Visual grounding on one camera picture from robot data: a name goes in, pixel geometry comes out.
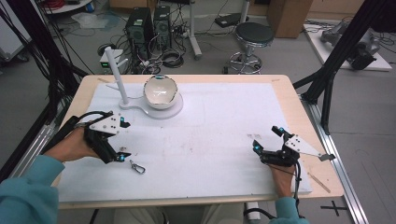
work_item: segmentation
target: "cardboard box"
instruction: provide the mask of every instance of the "cardboard box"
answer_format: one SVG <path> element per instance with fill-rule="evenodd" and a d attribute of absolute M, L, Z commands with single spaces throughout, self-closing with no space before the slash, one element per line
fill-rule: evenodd
<path fill-rule="evenodd" d="M 250 3 L 247 14 L 253 16 L 264 16 L 267 14 L 268 5 L 269 4 Z"/>
<path fill-rule="evenodd" d="M 364 0 L 314 0 L 308 18 L 341 20 L 353 17 Z"/>
<path fill-rule="evenodd" d="M 149 7 L 151 12 L 157 6 L 157 0 L 109 0 L 110 7 L 128 11 L 134 7 Z"/>
<path fill-rule="evenodd" d="M 296 38 L 302 31 L 313 0 L 272 0 L 267 20 L 275 37 Z"/>

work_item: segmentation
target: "teal sleeve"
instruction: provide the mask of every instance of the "teal sleeve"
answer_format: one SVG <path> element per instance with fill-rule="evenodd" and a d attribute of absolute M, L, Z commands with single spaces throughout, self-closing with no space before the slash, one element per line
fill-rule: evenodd
<path fill-rule="evenodd" d="M 280 198 L 276 201 L 276 216 L 270 224 L 309 224 L 305 218 L 299 218 L 296 201 L 291 197 Z"/>
<path fill-rule="evenodd" d="M 64 165 L 48 156 L 37 156 L 29 170 L 0 184 L 0 220 L 14 223 L 56 223 L 58 190 L 51 187 Z"/>

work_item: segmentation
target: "computer tower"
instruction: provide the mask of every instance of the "computer tower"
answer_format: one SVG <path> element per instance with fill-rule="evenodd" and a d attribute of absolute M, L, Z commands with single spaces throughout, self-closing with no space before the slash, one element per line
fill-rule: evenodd
<path fill-rule="evenodd" d="M 151 58 L 154 38 L 151 13 L 148 7 L 135 7 L 125 25 L 128 40 L 134 52 L 144 60 Z"/>
<path fill-rule="evenodd" d="M 171 49 L 171 8 L 169 6 L 156 6 L 153 23 L 157 35 L 157 49 Z"/>

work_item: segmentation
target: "hand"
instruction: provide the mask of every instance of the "hand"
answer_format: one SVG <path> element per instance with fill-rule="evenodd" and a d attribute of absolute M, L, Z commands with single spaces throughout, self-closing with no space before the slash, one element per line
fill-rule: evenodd
<path fill-rule="evenodd" d="M 84 157 L 98 158 L 98 155 L 84 140 L 84 128 L 76 128 L 64 140 L 44 153 L 44 155 L 61 162 L 76 161 Z"/>
<path fill-rule="evenodd" d="M 279 198 L 291 197 L 291 180 L 295 171 L 295 166 L 285 167 L 269 165 L 276 186 L 276 193 Z"/>

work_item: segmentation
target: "gray floor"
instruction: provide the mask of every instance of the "gray floor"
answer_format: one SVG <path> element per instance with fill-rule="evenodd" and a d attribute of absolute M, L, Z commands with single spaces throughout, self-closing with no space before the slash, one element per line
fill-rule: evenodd
<path fill-rule="evenodd" d="M 76 24 L 67 24 L 71 21 L 70 15 L 72 14 L 64 13 L 58 18 L 63 27 L 71 30 L 65 38 L 95 74 L 102 74 L 97 48 L 108 43 L 113 35 L 121 35 L 125 21 L 102 14 L 110 20 L 106 29 L 81 30 Z M 207 30 L 213 19 L 214 16 L 210 15 L 199 17 L 196 20 L 196 29 Z M 266 23 L 265 18 L 250 19 Z M 219 27 L 213 25 L 212 30 L 219 30 Z M 163 67 L 162 74 L 221 74 L 226 60 L 240 50 L 234 35 L 198 35 L 197 40 L 204 54 L 200 61 L 193 59 L 190 43 L 185 41 L 187 53 L 183 57 L 183 66 L 177 69 Z M 285 74 L 292 82 L 311 75 L 321 67 L 305 34 L 300 34 L 296 39 L 277 38 L 270 48 L 256 49 L 255 53 L 263 60 L 263 75 Z M 385 49 L 381 49 L 379 53 L 394 65 L 394 53 Z M 74 64 L 86 70 L 76 55 L 71 55 Z M 12 62 L 0 68 L 0 71 L 3 72 L 0 75 L 2 166 L 47 103 L 48 83 L 32 61 Z M 395 87 L 395 70 L 376 72 L 346 69 L 338 71 L 333 86 L 330 132 L 365 215 L 371 223 L 396 222 L 396 137 L 393 132 L 396 123 Z M 307 87 L 302 87 L 297 92 L 303 93 L 306 89 Z M 321 208 L 332 206 L 332 201 L 337 207 L 346 207 L 343 198 L 302 200 L 300 211 L 311 223 L 353 223 L 346 210 L 338 210 L 337 215 L 334 209 Z M 272 214 L 275 213 L 274 204 L 271 202 L 260 202 L 260 206 Z M 166 209 L 172 224 L 199 223 L 199 216 L 203 211 L 200 206 Z M 62 210 L 58 223 L 88 223 L 92 212 L 92 209 Z M 112 216 L 112 209 L 100 210 L 95 223 L 111 223 Z M 267 219 L 263 217 L 262 223 L 267 223 Z"/>

